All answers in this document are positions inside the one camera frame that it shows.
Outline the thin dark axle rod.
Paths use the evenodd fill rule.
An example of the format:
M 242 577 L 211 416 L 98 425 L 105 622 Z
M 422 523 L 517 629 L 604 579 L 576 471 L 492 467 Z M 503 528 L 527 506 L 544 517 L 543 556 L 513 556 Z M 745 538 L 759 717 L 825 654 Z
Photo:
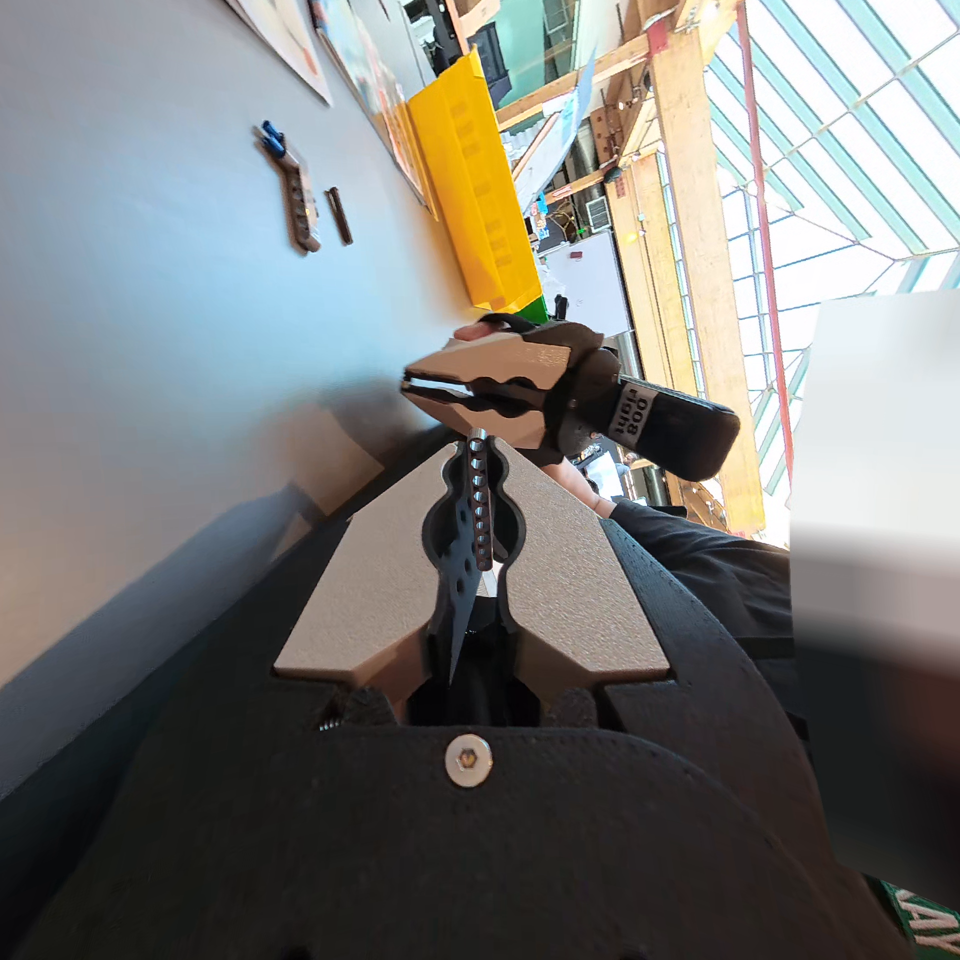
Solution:
M 347 218 L 339 189 L 333 186 L 326 189 L 323 193 L 327 200 L 331 216 L 336 225 L 342 245 L 352 246 L 354 244 L 354 234 Z

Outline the grey L-beam with blue pins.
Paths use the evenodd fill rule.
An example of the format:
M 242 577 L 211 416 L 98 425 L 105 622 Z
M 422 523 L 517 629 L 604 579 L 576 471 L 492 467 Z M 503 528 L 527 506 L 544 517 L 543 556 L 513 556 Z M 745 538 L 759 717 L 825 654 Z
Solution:
M 306 255 L 318 253 L 322 248 L 318 210 L 306 161 L 269 120 L 262 121 L 254 133 L 280 176 L 294 245 Z

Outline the grey desk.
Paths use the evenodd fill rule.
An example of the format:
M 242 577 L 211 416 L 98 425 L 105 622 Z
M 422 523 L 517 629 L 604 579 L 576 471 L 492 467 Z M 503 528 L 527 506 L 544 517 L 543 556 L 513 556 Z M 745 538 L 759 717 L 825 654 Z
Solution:
M 227 2 L 2 2 L 1 42 L 6 798 L 437 426 L 403 368 L 476 311 L 327 49 L 333 106 Z

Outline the person's black clothing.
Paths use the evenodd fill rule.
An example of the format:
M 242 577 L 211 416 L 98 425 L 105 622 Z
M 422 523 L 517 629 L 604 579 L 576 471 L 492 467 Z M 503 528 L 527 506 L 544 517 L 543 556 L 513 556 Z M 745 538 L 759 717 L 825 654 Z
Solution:
M 795 732 L 808 739 L 789 551 L 627 500 L 616 502 L 609 516 L 721 623 L 773 690 Z

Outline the open instruction booklet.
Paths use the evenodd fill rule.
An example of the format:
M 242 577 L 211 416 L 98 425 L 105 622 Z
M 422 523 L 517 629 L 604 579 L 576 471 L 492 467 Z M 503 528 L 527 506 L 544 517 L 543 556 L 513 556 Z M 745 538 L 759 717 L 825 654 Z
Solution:
M 333 107 L 306 8 L 298 1 L 227 1 L 234 13 L 315 94 Z

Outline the person's right forearm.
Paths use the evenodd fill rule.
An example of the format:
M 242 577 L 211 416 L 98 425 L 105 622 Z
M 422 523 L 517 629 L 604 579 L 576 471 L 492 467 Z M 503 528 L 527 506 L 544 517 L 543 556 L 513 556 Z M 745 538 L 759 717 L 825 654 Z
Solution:
M 545 463 L 541 470 L 558 486 L 581 501 L 601 519 L 609 520 L 616 504 L 602 496 L 591 481 L 569 460 L 561 459 L 556 463 Z

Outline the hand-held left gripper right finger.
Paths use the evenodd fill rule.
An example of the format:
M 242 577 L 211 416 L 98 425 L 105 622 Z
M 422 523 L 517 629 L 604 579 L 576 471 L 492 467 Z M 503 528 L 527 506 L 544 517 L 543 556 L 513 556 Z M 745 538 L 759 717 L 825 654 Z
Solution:
M 609 522 L 502 438 L 497 492 L 517 540 L 498 589 L 512 673 L 542 726 L 588 726 L 609 688 L 671 680 L 671 665 L 618 553 Z

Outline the blue printed leaflet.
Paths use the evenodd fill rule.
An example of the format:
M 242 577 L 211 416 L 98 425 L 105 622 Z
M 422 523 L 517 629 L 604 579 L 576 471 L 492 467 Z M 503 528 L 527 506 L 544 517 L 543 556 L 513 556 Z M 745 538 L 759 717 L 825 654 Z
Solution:
M 388 106 L 387 68 L 364 22 L 349 1 L 308 1 L 314 30 L 371 116 Z

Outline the yellow plastic bin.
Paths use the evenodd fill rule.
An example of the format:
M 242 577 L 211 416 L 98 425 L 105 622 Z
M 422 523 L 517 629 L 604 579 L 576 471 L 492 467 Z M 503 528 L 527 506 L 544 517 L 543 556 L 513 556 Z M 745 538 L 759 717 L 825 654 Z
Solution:
M 544 293 L 478 51 L 406 107 L 470 302 L 517 314 Z

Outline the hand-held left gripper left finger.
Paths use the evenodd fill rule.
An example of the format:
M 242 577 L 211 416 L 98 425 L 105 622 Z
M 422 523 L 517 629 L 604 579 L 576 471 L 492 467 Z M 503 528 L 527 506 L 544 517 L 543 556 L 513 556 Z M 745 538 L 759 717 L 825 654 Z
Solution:
M 424 641 L 440 574 L 426 552 L 427 515 L 449 492 L 450 442 L 357 510 L 273 664 L 285 680 L 382 692 L 405 725 L 427 679 Z

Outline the white board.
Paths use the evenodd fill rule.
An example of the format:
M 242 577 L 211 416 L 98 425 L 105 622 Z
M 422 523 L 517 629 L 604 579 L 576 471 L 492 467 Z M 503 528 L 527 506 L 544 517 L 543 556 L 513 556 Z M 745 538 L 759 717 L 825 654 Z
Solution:
M 591 234 L 572 245 L 535 256 L 548 313 L 556 316 L 557 298 L 567 301 L 565 318 L 606 338 L 628 332 L 632 317 L 621 280 L 614 235 Z

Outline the long grey holed beam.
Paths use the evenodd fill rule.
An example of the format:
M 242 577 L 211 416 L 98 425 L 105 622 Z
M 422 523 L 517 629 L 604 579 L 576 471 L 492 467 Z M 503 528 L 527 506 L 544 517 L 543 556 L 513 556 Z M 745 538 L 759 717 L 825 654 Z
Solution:
M 480 427 L 470 429 L 466 438 L 463 486 L 474 567 L 486 573 L 493 570 L 495 561 L 494 494 L 490 482 L 489 435 Z

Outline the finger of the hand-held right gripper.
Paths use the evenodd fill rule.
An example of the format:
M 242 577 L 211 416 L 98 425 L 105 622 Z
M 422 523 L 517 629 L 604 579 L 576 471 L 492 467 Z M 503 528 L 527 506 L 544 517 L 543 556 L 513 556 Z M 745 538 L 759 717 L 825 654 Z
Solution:
M 421 386 L 402 386 L 401 394 L 462 437 L 482 429 L 516 449 L 537 449 L 546 438 L 543 411 L 520 400 Z
M 404 378 L 469 384 L 478 379 L 508 383 L 520 379 L 534 387 L 553 387 L 567 371 L 571 348 L 530 342 L 502 332 L 469 342 L 450 342 L 404 369 Z

